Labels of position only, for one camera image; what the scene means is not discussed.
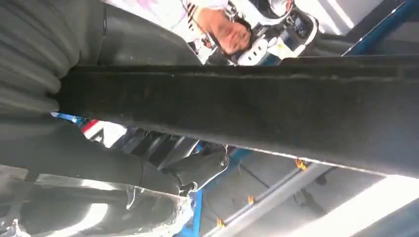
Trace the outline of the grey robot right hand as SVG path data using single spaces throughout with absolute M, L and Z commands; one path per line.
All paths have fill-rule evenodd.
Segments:
M 0 234 L 169 237 L 192 217 L 189 193 L 228 167 L 224 150 L 170 164 L 88 140 L 54 112 L 100 103 L 132 126 L 162 104 L 163 66 L 197 66 L 176 34 L 100 0 L 0 3 Z

